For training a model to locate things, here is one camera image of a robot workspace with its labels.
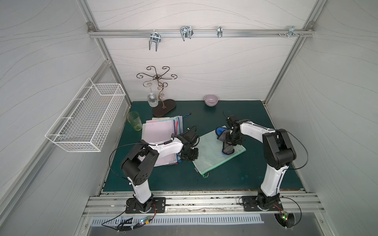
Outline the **grey blue microfibre cloth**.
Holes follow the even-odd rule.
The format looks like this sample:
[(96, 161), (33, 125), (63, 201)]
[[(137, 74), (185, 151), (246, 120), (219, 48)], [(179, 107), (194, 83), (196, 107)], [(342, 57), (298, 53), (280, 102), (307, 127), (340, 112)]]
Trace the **grey blue microfibre cloth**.
[(215, 130), (217, 139), (222, 141), (222, 153), (225, 155), (231, 155), (235, 152), (235, 143), (232, 142), (231, 130), (225, 127), (218, 127)]

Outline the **green mesh document bag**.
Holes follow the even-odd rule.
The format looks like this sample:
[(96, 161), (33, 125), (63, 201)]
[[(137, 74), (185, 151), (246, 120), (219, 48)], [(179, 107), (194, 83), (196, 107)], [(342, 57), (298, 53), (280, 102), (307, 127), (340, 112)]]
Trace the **green mesh document bag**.
[(217, 139), (215, 131), (200, 136), (198, 158), (193, 161), (196, 170), (203, 178), (207, 178), (210, 171), (246, 151), (242, 145), (231, 147), (234, 148), (234, 153), (224, 154), (223, 142)]

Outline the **blue zipper document bag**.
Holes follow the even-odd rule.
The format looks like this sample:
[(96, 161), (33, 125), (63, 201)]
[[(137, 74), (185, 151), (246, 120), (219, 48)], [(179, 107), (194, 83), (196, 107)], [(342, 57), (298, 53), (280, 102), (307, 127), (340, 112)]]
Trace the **blue zipper document bag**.
[(184, 132), (184, 126), (183, 126), (183, 118), (187, 118), (190, 116), (192, 113), (185, 114), (184, 116), (176, 116), (174, 117), (175, 120), (175, 134), (181, 134)]

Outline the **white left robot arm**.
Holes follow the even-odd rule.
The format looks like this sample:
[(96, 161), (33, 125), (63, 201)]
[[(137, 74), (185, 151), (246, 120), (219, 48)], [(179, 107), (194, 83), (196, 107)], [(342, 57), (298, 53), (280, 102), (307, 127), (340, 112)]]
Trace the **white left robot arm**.
[(133, 187), (136, 201), (142, 205), (152, 202), (153, 195), (148, 178), (158, 158), (180, 154), (181, 159), (194, 161), (198, 158), (198, 144), (199, 135), (194, 128), (182, 134), (172, 134), (171, 138), (163, 143), (153, 144), (141, 140), (135, 144), (121, 163), (121, 170)]

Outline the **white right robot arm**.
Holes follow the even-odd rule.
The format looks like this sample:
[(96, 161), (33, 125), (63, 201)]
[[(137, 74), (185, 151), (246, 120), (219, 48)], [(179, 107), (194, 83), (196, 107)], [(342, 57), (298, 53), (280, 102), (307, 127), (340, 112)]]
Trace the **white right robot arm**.
[(284, 129), (270, 129), (249, 120), (240, 120), (236, 116), (227, 118), (230, 133), (226, 143), (236, 146), (242, 144), (242, 136), (252, 137), (263, 144), (263, 154), (267, 163), (264, 180), (258, 190), (257, 205), (268, 210), (278, 203), (280, 186), (290, 164), (296, 159), (296, 152)]

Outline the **pink mesh document bag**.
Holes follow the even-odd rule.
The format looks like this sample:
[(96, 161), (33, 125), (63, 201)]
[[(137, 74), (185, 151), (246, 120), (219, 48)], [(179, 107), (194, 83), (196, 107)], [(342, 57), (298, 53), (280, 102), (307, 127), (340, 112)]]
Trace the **pink mesh document bag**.
[[(141, 139), (150, 144), (160, 144), (170, 140), (175, 134), (175, 121), (149, 121), (143, 124)], [(158, 157), (155, 167), (172, 165), (178, 162), (177, 154)]]

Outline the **dark oval stand base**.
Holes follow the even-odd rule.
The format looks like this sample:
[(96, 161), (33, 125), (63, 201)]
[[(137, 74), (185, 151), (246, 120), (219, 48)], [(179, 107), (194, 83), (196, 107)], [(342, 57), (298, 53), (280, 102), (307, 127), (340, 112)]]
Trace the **dark oval stand base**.
[(170, 71), (169, 66), (162, 67), (162, 70), (164, 71), (163, 74), (159, 74), (156, 67), (152, 65), (148, 66), (146, 70), (153, 71), (154, 74), (141, 72), (136, 75), (136, 78), (143, 79), (144, 77), (149, 77), (150, 80), (143, 82), (143, 86), (146, 88), (150, 88), (153, 81), (157, 82), (157, 89), (159, 90), (157, 95), (158, 105), (152, 109), (152, 115), (156, 118), (162, 118), (176, 108), (175, 100), (164, 98), (164, 90), (168, 87), (168, 82), (164, 82), (164, 80), (176, 80), (178, 76), (176, 74), (171, 74), (169, 77), (165, 78), (165, 75)]

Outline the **lilac ceramic bowl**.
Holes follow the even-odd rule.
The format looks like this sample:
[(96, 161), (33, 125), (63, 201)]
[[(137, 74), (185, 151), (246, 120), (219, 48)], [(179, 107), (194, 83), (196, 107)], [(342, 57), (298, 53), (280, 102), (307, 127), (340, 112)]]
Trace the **lilac ceramic bowl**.
[(219, 98), (216, 95), (213, 95), (213, 94), (207, 94), (204, 97), (204, 102), (209, 107), (216, 106), (218, 101), (219, 101)]

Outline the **hanging wine glass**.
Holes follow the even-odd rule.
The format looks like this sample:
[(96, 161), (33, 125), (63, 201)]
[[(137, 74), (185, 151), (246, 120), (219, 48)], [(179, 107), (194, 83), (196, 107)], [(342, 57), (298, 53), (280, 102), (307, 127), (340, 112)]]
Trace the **hanging wine glass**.
[(149, 81), (146, 81), (143, 83), (144, 87), (149, 89), (149, 93), (147, 96), (147, 101), (150, 107), (155, 108), (158, 106), (158, 97), (152, 90), (152, 83)]

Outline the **green plastic cup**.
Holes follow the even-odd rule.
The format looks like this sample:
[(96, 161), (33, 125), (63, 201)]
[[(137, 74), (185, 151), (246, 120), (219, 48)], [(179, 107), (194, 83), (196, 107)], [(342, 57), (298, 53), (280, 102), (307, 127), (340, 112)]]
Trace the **green plastic cup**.
[(142, 122), (141, 122), (140, 115), (138, 112), (136, 111), (129, 112), (127, 114), (127, 120), (135, 131), (142, 130)]

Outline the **white vent strip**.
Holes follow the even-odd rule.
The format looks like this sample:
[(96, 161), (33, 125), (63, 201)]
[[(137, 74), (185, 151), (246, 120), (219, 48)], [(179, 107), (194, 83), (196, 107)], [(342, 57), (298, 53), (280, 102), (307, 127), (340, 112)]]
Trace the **white vent strip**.
[[(144, 216), (121, 216), (111, 220), (109, 217), (94, 217), (92, 227), (116, 227), (122, 222), (132, 226), (143, 220)], [(263, 224), (260, 214), (220, 214), (220, 215), (157, 215), (149, 225), (175, 226), (175, 225), (242, 225)]]

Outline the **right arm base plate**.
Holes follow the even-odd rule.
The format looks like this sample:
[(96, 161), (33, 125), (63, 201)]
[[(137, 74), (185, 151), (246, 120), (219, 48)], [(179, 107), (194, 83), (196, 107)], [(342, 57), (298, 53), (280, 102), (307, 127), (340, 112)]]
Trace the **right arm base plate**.
[(283, 210), (281, 200), (277, 197), (264, 197), (259, 194), (257, 196), (242, 196), (239, 200), (239, 204), (246, 212)]

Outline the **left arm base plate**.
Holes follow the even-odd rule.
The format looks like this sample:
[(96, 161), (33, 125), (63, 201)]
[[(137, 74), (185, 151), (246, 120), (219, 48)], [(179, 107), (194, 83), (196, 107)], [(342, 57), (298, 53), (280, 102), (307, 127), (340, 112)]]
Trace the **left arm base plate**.
[(166, 205), (165, 197), (152, 196), (145, 203), (140, 203), (135, 197), (126, 201), (125, 213), (164, 213)]

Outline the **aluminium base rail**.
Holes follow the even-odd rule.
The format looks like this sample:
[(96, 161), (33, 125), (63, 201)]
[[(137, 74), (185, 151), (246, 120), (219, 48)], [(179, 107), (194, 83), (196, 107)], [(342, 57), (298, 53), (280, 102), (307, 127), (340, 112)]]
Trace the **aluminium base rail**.
[[(132, 192), (105, 192), (90, 197), (83, 216), (115, 216), (126, 209)], [(164, 197), (166, 215), (195, 214), (244, 214), (243, 196), (256, 196), (257, 191), (154, 191), (154, 197)], [(325, 212), (316, 193), (282, 191), (281, 203), (286, 211), (303, 213)]]

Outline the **aluminium top cross rail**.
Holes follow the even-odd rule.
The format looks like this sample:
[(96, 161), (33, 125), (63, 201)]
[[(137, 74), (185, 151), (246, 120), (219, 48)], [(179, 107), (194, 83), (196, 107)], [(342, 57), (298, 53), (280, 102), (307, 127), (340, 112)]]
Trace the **aluminium top cross rail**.
[[(223, 38), (255, 38), (255, 37), (279, 37), (278, 33), (286, 33), (288, 29), (223, 29)], [(314, 30), (295, 29), (303, 37), (312, 37)], [(91, 38), (150, 38), (150, 34), (157, 32), (161, 38), (181, 38), (178, 29), (170, 30), (96, 30), (88, 32)], [(217, 29), (193, 29), (192, 38), (218, 38)]]

